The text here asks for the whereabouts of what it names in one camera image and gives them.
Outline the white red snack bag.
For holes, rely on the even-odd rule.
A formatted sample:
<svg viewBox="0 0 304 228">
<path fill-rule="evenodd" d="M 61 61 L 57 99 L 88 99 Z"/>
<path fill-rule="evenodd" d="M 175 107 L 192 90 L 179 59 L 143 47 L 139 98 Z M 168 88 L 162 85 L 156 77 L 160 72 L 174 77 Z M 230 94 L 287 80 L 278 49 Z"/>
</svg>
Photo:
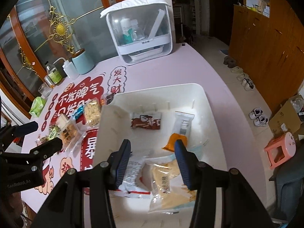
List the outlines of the white red snack bag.
<svg viewBox="0 0 304 228">
<path fill-rule="evenodd" d="M 117 197 L 149 199 L 150 190 L 143 182 L 143 168 L 147 156 L 131 154 L 121 185 L 111 193 Z"/>
</svg>

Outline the large yellow cracker bag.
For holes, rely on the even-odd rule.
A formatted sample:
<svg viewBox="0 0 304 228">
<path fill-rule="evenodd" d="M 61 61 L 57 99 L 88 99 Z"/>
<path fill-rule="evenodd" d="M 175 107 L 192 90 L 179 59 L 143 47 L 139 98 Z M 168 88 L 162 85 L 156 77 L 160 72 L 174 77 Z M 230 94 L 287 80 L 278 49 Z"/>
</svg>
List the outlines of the large yellow cracker bag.
<svg viewBox="0 0 304 228">
<path fill-rule="evenodd" d="M 151 180 L 150 213 L 171 213 L 193 207 L 196 191 L 183 183 L 174 155 L 146 160 Z"/>
</svg>

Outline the orange white snack sachet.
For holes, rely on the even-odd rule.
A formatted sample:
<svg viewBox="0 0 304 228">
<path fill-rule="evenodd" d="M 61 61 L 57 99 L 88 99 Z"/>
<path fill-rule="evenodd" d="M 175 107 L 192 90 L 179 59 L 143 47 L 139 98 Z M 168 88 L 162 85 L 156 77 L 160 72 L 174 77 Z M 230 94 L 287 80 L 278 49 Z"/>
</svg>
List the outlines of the orange white snack sachet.
<svg viewBox="0 0 304 228">
<path fill-rule="evenodd" d="M 175 112 L 175 122 L 172 134 L 169 137 L 167 144 L 162 148 L 163 150 L 174 152 L 175 142 L 179 139 L 182 141 L 183 145 L 187 147 L 194 117 L 194 114 L 178 111 Z"/>
</svg>

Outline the orange crab roe snack bag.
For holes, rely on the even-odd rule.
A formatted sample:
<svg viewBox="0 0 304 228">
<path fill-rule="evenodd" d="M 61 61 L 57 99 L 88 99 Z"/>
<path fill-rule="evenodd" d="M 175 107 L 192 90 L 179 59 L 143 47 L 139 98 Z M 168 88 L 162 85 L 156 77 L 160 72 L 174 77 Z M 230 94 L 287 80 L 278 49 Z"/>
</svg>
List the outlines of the orange crab roe snack bag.
<svg viewBox="0 0 304 228">
<path fill-rule="evenodd" d="M 71 153 L 76 151 L 86 137 L 87 132 L 81 131 L 74 119 L 71 119 L 60 130 L 59 137 L 62 140 L 64 152 Z"/>
</svg>

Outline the brown chocolate snack packet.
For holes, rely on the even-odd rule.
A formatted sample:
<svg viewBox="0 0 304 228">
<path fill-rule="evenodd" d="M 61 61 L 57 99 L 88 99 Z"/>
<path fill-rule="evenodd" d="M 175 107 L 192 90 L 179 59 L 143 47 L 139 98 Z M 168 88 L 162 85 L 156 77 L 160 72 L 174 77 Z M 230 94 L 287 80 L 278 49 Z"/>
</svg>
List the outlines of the brown chocolate snack packet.
<svg viewBox="0 0 304 228">
<path fill-rule="evenodd" d="M 161 112 L 154 113 L 132 113 L 131 128 L 141 128 L 147 130 L 160 130 L 161 128 Z"/>
</svg>

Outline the blue biscuit packet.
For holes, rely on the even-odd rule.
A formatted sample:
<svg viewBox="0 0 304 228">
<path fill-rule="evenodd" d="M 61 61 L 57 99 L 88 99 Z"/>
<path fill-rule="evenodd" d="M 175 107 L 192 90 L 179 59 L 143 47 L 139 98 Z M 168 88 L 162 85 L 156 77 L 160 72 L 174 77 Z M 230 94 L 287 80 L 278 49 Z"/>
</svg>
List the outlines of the blue biscuit packet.
<svg viewBox="0 0 304 228">
<path fill-rule="evenodd" d="M 79 106 L 71 115 L 72 119 L 77 120 L 83 115 L 84 105 Z"/>
</svg>

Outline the dark snack red-edged bag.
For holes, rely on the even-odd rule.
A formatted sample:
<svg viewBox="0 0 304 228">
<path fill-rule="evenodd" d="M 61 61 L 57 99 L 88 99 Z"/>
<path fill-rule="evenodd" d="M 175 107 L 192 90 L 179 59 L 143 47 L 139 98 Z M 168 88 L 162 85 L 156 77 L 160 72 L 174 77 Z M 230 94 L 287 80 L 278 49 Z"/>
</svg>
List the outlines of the dark snack red-edged bag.
<svg viewBox="0 0 304 228">
<path fill-rule="evenodd" d="M 115 93 L 105 93 L 101 96 L 100 98 L 100 104 L 101 106 L 104 106 L 104 105 L 108 105 L 112 102 L 113 98 L 114 98 L 114 95 Z"/>
</svg>

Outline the green wrapped cake packet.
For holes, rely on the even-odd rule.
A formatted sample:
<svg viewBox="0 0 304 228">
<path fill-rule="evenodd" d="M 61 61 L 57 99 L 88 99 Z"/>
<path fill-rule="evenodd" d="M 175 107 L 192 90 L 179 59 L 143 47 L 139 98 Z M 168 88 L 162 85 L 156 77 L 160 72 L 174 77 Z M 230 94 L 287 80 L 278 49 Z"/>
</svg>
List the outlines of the green wrapped cake packet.
<svg viewBox="0 0 304 228">
<path fill-rule="evenodd" d="M 58 137 L 60 133 L 60 128 L 57 125 L 50 125 L 49 126 L 49 135 L 48 140 L 52 140 L 55 137 Z"/>
</svg>

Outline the green tissue pack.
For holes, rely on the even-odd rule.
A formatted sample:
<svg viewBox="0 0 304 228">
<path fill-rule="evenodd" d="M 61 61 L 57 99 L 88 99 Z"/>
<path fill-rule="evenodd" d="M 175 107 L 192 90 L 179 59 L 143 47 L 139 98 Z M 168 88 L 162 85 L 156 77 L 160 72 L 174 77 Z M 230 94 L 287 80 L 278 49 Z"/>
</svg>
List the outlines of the green tissue pack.
<svg viewBox="0 0 304 228">
<path fill-rule="evenodd" d="M 44 106 L 46 104 L 46 99 L 43 97 L 36 97 L 31 105 L 29 114 L 32 117 L 39 117 Z"/>
</svg>

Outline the beige wafer biscuit pack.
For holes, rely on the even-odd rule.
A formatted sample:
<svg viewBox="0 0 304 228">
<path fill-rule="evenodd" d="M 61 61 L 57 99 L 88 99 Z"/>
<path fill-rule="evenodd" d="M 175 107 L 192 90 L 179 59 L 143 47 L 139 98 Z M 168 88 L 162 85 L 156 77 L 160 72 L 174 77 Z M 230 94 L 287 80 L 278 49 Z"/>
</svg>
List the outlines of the beige wafer biscuit pack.
<svg viewBox="0 0 304 228">
<path fill-rule="evenodd" d="M 56 125 L 59 127 L 59 129 L 63 129 L 68 122 L 69 122 L 69 119 L 63 113 L 60 114 L 56 119 Z"/>
</svg>

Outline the white plastic storage bin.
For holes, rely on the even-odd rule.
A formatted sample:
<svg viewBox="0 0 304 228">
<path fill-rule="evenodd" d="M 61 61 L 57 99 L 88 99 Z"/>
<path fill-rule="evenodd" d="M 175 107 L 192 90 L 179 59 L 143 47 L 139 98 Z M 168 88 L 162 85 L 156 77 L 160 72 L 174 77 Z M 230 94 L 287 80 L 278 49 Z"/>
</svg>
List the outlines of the white plastic storage bin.
<svg viewBox="0 0 304 228">
<path fill-rule="evenodd" d="M 94 165 L 118 151 L 131 156 L 110 194 L 117 227 L 189 227 L 196 192 L 182 181 L 174 142 L 215 169 L 227 170 L 221 138 L 204 89 L 178 84 L 116 94 L 101 109 Z"/>
</svg>

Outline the small metal tin can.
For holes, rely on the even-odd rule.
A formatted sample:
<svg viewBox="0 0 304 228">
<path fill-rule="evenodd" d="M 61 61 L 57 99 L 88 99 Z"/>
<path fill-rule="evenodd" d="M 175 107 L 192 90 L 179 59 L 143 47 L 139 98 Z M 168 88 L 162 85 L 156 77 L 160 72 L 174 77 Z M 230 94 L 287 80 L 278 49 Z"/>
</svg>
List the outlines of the small metal tin can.
<svg viewBox="0 0 304 228">
<path fill-rule="evenodd" d="M 49 77 L 49 75 L 46 75 L 44 77 L 44 80 L 45 80 L 45 83 L 50 87 L 50 88 L 54 88 L 55 87 L 55 84 L 54 82 L 52 81 L 52 79 Z"/>
</svg>

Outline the white black sneaker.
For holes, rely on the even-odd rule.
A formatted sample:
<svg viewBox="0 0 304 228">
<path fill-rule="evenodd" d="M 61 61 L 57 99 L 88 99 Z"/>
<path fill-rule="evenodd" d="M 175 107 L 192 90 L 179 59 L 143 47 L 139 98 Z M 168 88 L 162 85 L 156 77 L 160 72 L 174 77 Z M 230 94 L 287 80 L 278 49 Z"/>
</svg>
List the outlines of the white black sneaker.
<svg viewBox="0 0 304 228">
<path fill-rule="evenodd" d="M 266 126 L 266 125 L 268 124 L 268 121 L 269 121 L 269 119 L 268 119 L 267 116 L 261 115 L 261 116 L 257 117 L 257 118 L 253 121 L 253 123 L 254 123 L 254 125 L 255 125 L 256 127 L 264 127 L 264 126 Z"/>
<path fill-rule="evenodd" d="M 261 109 L 260 107 L 258 107 L 258 108 L 254 108 L 254 109 L 248 114 L 248 116 L 249 116 L 249 118 L 250 118 L 251 120 L 255 120 L 255 119 L 257 119 L 259 116 L 261 116 L 262 114 L 263 114 L 262 109 Z"/>
</svg>

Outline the light blue canister wooden lid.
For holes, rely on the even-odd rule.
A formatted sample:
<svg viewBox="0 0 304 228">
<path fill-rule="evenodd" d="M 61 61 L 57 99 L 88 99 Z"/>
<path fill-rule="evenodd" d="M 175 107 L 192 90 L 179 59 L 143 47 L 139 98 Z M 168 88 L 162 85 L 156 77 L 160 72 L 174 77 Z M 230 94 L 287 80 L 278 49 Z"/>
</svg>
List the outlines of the light blue canister wooden lid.
<svg viewBox="0 0 304 228">
<path fill-rule="evenodd" d="M 84 48 L 81 48 L 72 54 L 72 62 L 80 75 L 90 72 L 95 67 L 95 63 Z"/>
</svg>

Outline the cardboard box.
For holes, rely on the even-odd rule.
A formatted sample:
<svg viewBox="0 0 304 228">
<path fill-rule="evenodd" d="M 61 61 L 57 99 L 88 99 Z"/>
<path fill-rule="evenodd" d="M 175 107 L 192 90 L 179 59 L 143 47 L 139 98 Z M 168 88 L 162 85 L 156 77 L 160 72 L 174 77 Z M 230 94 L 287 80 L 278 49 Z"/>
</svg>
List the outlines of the cardboard box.
<svg viewBox="0 0 304 228">
<path fill-rule="evenodd" d="M 298 112 L 300 112 L 302 108 L 303 97 L 300 94 L 286 101 L 268 123 L 274 137 L 280 137 L 286 132 L 294 134 L 300 129 L 301 120 Z"/>
</svg>

